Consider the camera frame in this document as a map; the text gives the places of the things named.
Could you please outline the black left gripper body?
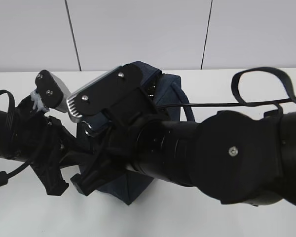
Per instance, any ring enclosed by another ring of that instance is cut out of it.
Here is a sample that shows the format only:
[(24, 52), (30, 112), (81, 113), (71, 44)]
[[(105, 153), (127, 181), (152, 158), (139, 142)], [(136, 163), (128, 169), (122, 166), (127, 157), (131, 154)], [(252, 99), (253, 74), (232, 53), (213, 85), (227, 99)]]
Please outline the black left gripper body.
[(37, 96), (29, 95), (15, 108), (14, 159), (34, 167), (86, 163), (89, 149), (59, 119), (45, 116), (47, 109), (40, 102)]

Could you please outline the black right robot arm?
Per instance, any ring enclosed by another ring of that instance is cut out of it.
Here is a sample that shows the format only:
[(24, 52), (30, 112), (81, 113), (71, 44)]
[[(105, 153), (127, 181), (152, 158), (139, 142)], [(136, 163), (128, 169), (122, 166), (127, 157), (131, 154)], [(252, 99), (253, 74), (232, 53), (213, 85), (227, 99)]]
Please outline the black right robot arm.
[(104, 136), (72, 177), (89, 195), (127, 171), (197, 187), (222, 204), (296, 205), (296, 112), (254, 120), (220, 111), (201, 123), (141, 119)]

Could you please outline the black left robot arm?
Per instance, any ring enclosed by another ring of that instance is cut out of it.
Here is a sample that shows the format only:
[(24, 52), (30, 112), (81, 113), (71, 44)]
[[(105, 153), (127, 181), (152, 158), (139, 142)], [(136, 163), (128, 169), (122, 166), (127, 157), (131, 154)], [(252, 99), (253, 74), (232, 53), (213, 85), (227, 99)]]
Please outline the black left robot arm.
[(21, 162), (13, 171), (0, 171), (0, 187), (31, 167), (50, 196), (61, 196), (69, 187), (61, 169), (87, 162), (91, 152), (79, 144), (53, 116), (36, 112), (26, 97), (16, 106), (8, 94), (7, 112), (0, 110), (0, 158)]

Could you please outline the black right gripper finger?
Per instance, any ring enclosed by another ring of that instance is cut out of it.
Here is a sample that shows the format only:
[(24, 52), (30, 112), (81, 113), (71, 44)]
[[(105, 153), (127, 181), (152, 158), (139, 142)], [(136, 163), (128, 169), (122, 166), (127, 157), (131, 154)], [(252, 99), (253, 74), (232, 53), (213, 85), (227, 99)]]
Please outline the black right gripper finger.
[(99, 170), (82, 174), (77, 173), (71, 178), (71, 182), (80, 194), (89, 196), (93, 191), (108, 182), (108, 174)]

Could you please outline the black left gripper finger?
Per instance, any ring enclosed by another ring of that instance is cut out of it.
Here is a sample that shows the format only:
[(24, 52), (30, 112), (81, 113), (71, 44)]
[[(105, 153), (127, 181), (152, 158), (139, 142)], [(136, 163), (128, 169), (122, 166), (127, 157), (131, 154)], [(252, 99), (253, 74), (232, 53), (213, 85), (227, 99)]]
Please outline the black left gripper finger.
[(61, 196), (69, 187), (69, 183), (63, 179), (59, 159), (35, 161), (31, 164), (31, 168), (42, 182), (47, 195)]

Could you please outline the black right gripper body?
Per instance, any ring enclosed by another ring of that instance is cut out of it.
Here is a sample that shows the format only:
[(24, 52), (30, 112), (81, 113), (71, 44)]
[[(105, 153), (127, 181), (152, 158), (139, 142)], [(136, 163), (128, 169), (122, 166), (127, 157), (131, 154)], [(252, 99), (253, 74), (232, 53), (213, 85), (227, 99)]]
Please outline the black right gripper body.
[(121, 126), (105, 118), (84, 119), (78, 124), (79, 140), (86, 142), (92, 156), (79, 166), (82, 178), (115, 178), (126, 172), (140, 174), (137, 167), (138, 137), (146, 122), (137, 118)]

